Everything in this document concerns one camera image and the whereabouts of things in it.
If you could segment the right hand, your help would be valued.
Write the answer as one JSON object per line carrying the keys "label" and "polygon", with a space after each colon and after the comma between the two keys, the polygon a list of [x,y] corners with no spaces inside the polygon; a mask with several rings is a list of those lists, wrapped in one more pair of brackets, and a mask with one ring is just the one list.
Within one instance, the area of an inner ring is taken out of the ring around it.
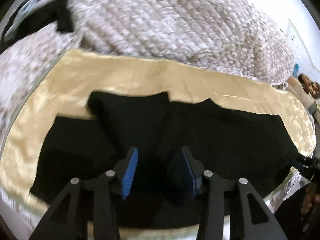
{"label": "right hand", "polygon": [[306,215],[315,204],[319,203],[319,194],[317,194],[317,190],[317,184],[311,183],[308,185],[306,189],[306,196],[300,210],[301,214]]}

